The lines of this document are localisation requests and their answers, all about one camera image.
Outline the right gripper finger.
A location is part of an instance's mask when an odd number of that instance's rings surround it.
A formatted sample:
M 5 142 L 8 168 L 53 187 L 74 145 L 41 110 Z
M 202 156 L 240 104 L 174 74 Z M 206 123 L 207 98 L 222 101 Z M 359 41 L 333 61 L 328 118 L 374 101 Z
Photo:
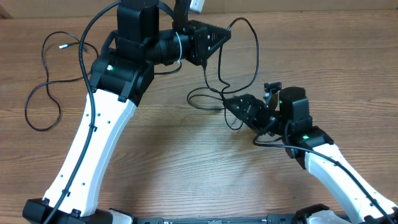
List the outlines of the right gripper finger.
M 244 124 L 253 128 L 252 122 L 254 117 L 254 108 L 247 107 L 247 108 L 238 108 L 233 107 L 230 109 L 230 112 L 235 115 L 239 120 L 241 120 Z
M 225 99 L 223 105 L 226 109 L 230 110 L 233 107 L 247 108 L 257 106 L 257 98 L 253 95 L 240 95 L 232 98 Z

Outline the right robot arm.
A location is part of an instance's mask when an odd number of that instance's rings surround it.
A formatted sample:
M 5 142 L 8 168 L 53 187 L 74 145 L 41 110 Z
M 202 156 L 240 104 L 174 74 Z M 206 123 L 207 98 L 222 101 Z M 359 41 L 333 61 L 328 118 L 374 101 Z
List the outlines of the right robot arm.
M 253 144 L 285 149 L 334 196 L 350 223 L 397 223 L 397 205 L 349 164 L 334 140 L 313 125 L 304 88 L 266 84 L 263 100 L 234 96 L 224 107 L 252 129 Z

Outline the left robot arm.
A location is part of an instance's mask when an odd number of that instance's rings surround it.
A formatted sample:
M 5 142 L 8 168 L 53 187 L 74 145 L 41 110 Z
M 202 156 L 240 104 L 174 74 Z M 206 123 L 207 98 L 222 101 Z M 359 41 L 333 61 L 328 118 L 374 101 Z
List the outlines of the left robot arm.
M 154 67 L 187 60 L 205 66 L 230 29 L 188 19 L 201 1 L 116 1 L 118 26 L 82 75 L 86 105 L 65 162 L 42 198 L 30 199 L 31 223 L 132 223 L 132 215 L 100 210 L 101 183 L 118 139 L 155 77 Z

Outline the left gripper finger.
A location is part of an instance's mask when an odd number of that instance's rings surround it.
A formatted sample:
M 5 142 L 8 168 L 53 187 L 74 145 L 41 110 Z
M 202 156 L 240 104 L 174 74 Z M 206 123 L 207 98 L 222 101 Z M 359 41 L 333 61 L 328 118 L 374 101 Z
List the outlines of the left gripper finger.
M 207 39 L 230 39 L 231 31 L 222 27 L 206 25 L 208 31 Z
M 205 40 L 205 56 L 203 65 L 207 66 L 208 59 L 228 41 L 228 39 L 206 39 Z

